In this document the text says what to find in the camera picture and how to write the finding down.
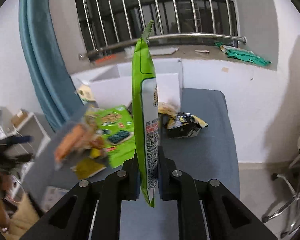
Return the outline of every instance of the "nutrition label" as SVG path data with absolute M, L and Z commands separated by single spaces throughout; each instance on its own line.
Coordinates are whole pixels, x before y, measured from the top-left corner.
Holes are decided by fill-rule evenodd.
M 158 166 L 158 118 L 146 122 L 146 159 L 148 188 L 154 188 Z

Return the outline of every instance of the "green snack bag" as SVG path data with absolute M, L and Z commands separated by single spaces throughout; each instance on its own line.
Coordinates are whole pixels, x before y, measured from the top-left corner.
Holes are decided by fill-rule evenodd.
M 145 40 L 153 21 L 149 22 L 136 44 L 132 60 L 132 109 L 136 152 L 141 175 L 141 191 L 154 207 L 158 168 L 158 94 L 155 69 Z
M 133 120 L 125 106 L 99 109 L 94 113 L 95 122 L 102 132 L 104 149 L 112 168 L 131 159 L 135 152 Z

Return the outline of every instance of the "blue curtain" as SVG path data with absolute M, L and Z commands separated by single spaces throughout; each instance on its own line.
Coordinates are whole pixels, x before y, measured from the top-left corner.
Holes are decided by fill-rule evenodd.
M 79 108 L 54 33 L 48 0 L 19 1 L 21 45 L 41 108 L 54 130 L 58 130 Z

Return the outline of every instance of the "gray tablecloth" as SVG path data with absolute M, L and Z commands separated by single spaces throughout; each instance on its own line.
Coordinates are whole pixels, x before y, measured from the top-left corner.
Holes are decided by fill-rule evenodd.
M 194 138 L 170 139 L 163 133 L 161 144 L 165 156 L 173 159 L 178 169 L 189 173 L 194 179 L 218 179 L 239 197 L 237 153 L 223 93 L 183 89 L 181 111 L 198 116 L 209 127 L 202 129 Z M 39 203 L 45 187 L 70 189 L 78 182 L 76 175 L 70 170 L 73 165 L 71 162 L 55 171 L 53 152 L 83 113 L 84 108 L 57 133 L 25 178 L 25 188 Z M 120 167 L 108 167 L 89 180 L 103 180 L 119 169 Z M 155 208 L 150 208 L 142 195 L 137 201 L 122 202 L 120 239 L 178 239 L 177 202 L 161 201 L 158 192 L 155 197 Z

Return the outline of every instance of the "stainless steel railing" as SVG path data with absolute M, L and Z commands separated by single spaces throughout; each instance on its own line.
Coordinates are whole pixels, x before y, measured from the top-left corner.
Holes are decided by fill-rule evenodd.
M 126 47 L 126 46 L 131 46 L 131 45 L 135 44 L 138 41 L 138 39 L 133 39 L 132 38 L 131 29 L 130 29 L 130 23 L 129 23 L 129 18 L 128 18 L 127 9 L 126 9 L 126 5 L 125 5 L 124 0 L 122 0 L 122 5 L 123 5 L 123 10 L 124 10 L 124 14 L 125 14 L 127 26 L 128 26 L 128 32 L 129 32 L 130 40 L 129 41 L 120 41 L 119 36 L 118 36 L 117 26 L 116 26 L 115 20 L 114 20 L 114 14 L 113 14 L 113 11 L 112 11 L 111 2 L 110 2 L 110 0 L 108 0 L 109 8 L 110 8 L 110 15 L 111 15 L 111 19 L 112 19 L 112 23 L 113 23 L 113 27 L 114 27 L 114 33 L 115 33 L 116 40 L 117 40 L 116 44 L 108 45 L 108 41 L 107 41 L 107 37 L 106 37 L 106 32 L 105 32 L 105 29 L 104 29 L 104 25 L 103 25 L 101 13 L 100 13 L 99 3 L 98 3 L 98 0 L 96 0 L 97 10 L 98 10 L 98 16 L 99 16 L 99 20 L 100 20 L 100 23 L 101 23 L 101 29 L 102 29 L 103 37 L 104 37 L 105 44 L 106 44 L 106 46 L 103 47 L 103 48 L 97 48 L 96 47 L 95 37 L 94 37 L 93 31 L 92 31 L 92 27 L 91 27 L 91 24 L 90 24 L 90 20 L 89 20 L 89 12 L 88 12 L 88 7 L 87 7 L 87 1 L 86 0 L 82 0 L 82 1 L 83 1 L 84 13 L 85 13 L 85 17 L 86 17 L 86 21 L 87 21 L 87 25 L 88 25 L 89 35 L 90 35 L 92 47 L 93 47 L 94 50 L 93 51 L 89 51 L 89 52 L 87 52 L 85 54 L 80 54 L 79 55 L 79 59 L 85 59 L 87 57 L 94 56 L 94 55 L 98 54 L 99 52 L 103 52 L 103 51 L 106 51 L 106 50 L 123 48 L 123 47 Z M 226 7 L 227 7 L 227 12 L 228 12 L 230 35 L 217 34 L 216 33 L 216 24 L 215 24 L 214 12 L 213 12 L 213 7 L 212 7 L 212 0 L 209 0 L 209 4 L 210 4 L 210 11 L 211 11 L 211 18 L 212 18 L 213 33 L 199 33 L 198 32 L 198 22 L 197 22 L 197 15 L 196 15 L 195 6 L 194 6 L 194 0 L 190 0 L 190 3 L 191 3 L 192 13 L 193 13 L 193 17 L 194 17 L 195 33 L 181 33 L 180 22 L 179 22 L 178 11 L 177 11 L 177 5 L 176 5 L 176 0 L 172 0 L 174 11 L 175 11 L 175 15 L 176 15 L 176 22 L 177 22 L 177 27 L 178 27 L 178 33 L 175 33 L 175 34 L 163 34 L 162 20 L 161 20 L 161 15 L 160 15 L 160 11 L 159 11 L 158 0 L 154 0 L 154 3 L 155 3 L 156 11 L 157 11 L 158 25 L 159 25 L 159 29 L 160 29 L 160 34 L 161 35 L 150 36 L 149 40 L 159 40 L 159 39 L 164 39 L 164 38 L 198 38 L 199 37 L 199 38 L 227 39 L 227 40 L 239 41 L 239 42 L 243 42 L 243 43 L 246 42 L 246 38 L 245 37 L 232 36 L 233 30 L 232 30 L 232 22 L 231 22 L 230 5 L 229 5 L 229 1 L 228 0 L 226 0 Z M 141 1 L 140 0 L 138 0 L 138 7 L 139 7 L 140 15 L 141 15 L 142 27 L 144 29 L 145 26 L 146 26 L 146 23 L 145 23 L 145 19 L 144 19 L 144 15 L 143 15 L 143 11 L 142 11 L 142 6 L 141 6 Z

